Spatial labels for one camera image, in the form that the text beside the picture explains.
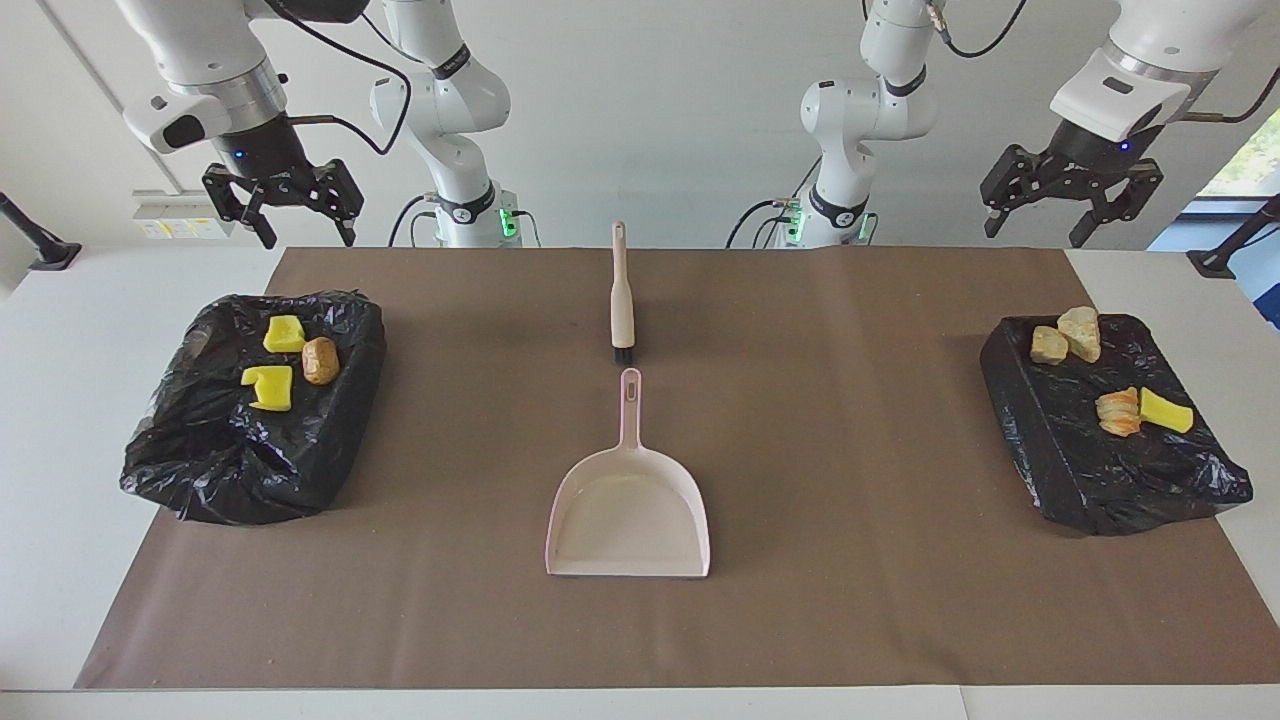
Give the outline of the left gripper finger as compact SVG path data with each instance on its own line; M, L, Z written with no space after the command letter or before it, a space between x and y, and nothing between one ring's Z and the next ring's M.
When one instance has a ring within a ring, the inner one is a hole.
M1139 160L1124 172L1071 172L1071 187L1091 204L1069 233L1073 249L1082 249L1101 225L1135 219L1164 181L1156 160Z
M1044 197L1041 172L1048 159L1046 152L1030 152L1012 143L995 161L980 182L980 200L989 211L984 223L988 240L997 236L1014 210Z

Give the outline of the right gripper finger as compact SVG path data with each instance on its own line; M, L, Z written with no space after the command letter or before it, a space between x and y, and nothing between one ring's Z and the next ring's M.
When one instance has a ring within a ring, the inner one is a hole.
M302 208L332 220L347 249L356 245L355 224L364 209L364 193L342 159L333 158L319 165L303 160L300 201Z
M268 193L256 179L234 176L223 164L210 164L202 176L207 196L224 222L236 222L252 231L266 250L278 242L275 231L262 214Z

